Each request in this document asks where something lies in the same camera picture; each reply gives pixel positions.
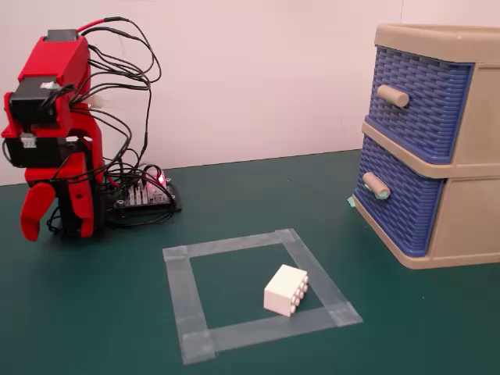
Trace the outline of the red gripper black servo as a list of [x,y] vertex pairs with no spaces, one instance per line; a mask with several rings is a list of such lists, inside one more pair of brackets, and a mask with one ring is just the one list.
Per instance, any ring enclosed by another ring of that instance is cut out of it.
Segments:
[[[59,168],[66,160],[66,132],[35,129],[31,132],[5,128],[2,131],[3,152],[16,168]],[[59,197],[62,229],[89,238],[94,230],[94,206],[91,184],[83,152],[73,153],[58,176],[62,178]],[[40,182],[31,187],[20,214],[20,227],[28,241],[36,241],[40,220],[55,199],[52,185]]]

